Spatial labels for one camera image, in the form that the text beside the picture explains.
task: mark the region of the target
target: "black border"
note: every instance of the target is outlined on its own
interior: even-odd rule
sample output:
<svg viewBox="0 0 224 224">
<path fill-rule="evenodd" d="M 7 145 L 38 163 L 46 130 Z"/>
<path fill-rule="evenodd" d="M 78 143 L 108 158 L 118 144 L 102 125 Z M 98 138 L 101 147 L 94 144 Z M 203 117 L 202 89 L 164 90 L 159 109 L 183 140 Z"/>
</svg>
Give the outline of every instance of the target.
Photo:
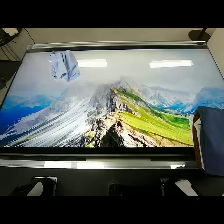
<svg viewBox="0 0 224 224">
<path fill-rule="evenodd" d="M 67 47 L 55 47 L 52 49 L 51 47 L 45 47 L 45 48 L 33 48 L 35 45 L 31 45 L 28 47 L 26 53 L 35 53 L 35 52 L 52 52 L 52 51 L 60 51 L 60 50 L 75 50 L 75 51 L 85 51 L 85 50 L 131 50 L 131 49 L 208 49 L 207 45 L 204 43 L 194 43 L 192 42 L 191 45 L 181 45 L 180 43 L 176 42 L 176 44 L 171 45 L 164 45 L 165 42 L 156 42 L 152 45 L 147 45 L 144 42 L 141 45 L 139 44 L 122 44 L 122 43 L 112 43 L 112 45 L 108 43 L 103 43 L 103 45 L 97 45 L 95 42 L 95 45 L 88 45 L 84 44 L 76 45 L 76 46 L 67 46 Z M 17 75 L 17 72 L 14 75 L 14 78 L 7 90 L 7 93 L 4 97 L 4 100 L 2 101 L 2 105 L 4 104 L 4 101 L 8 95 L 8 92 L 11 88 L 11 85 Z M 162 159 L 162 156 L 167 157 L 174 157 L 177 159 L 178 156 L 186 156 L 187 158 L 194 159 L 194 147 L 150 147 L 150 148 L 77 148 L 77 147 L 0 147 L 0 157 L 2 156 L 10 156 L 11 157 L 18 157 L 18 156 L 28 156 L 32 157 L 34 156 L 37 158 L 38 156 L 41 158 L 45 158 L 46 156 L 55 157 L 62 156 L 63 158 L 68 157 L 88 157 L 91 155 L 105 155 L 105 157 L 130 157 L 134 156 L 136 157 L 146 157 L 146 156 L 153 156 L 158 155 L 160 159 Z"/>
</svg>

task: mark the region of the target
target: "blue and white cloth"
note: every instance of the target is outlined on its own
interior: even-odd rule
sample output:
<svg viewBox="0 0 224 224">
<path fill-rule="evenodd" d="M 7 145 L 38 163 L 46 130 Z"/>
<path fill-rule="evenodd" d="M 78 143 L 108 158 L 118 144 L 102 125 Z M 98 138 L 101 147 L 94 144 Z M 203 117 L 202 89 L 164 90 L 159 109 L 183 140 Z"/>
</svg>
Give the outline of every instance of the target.
<svg viewBox="0 0 224 224">
<path fill-rule="evenodd" d="M 70 82 L 80 76 L 78 62 L 71 51 L 52 52 L 49 57 L 53 78 Z"/>
</svg>

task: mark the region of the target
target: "flat screen tv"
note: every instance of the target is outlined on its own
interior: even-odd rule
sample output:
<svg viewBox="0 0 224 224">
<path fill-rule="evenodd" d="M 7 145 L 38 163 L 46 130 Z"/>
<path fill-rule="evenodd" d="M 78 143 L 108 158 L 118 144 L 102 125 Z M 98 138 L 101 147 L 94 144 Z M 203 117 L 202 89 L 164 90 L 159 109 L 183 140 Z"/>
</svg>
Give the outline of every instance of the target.
<svg viewBox="0 0 224 224">
<path fill-rule="evenodd" d="M 181 152 L 193 147 L 197 107 L 224 108 L 208 49 L 71 52 L 80 76 L 70 82 L 52 77 L 51 52 L 26 53 L 0 110 L 1 150 Z"/>
</svg>

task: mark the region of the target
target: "display panel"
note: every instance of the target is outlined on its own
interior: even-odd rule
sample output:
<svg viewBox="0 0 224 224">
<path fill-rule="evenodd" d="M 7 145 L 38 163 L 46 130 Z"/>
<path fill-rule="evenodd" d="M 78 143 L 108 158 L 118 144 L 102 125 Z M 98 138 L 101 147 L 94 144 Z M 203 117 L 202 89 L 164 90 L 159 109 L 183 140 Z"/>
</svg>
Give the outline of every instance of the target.
<svg viewBox="0 0 224 224">
<path fill-rule="evenodd" d="M 80 75 L 27 53 L 0 111 L 0 146 L 189 147 L 199 105 L 224 107 L 207 49 L 73 51 Z"/>
</svg>

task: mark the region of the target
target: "sky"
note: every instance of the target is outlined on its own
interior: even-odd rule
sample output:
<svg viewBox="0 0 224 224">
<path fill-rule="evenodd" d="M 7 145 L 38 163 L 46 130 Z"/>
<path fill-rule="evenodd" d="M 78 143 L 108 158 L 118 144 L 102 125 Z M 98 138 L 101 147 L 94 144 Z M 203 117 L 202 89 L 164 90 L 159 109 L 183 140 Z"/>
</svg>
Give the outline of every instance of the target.
<svg viewBox="0 0 224 224">
<path fill-rule="evenodd" d="M 49 52 L 27 53 L 8 95 L 60 96 L 74 82 L 112 83 L 127 76 L 138 83 L 196 94 L 203 87 L 224 88 L 224 80 L 207 49 L 73 51 L 77 60 L 106 59 L 104 68 L 79 68 L 72 82 L 50 74 Z M 150 68 L 151 61 L 191 60 L 191 67 Z"/>
</svg>

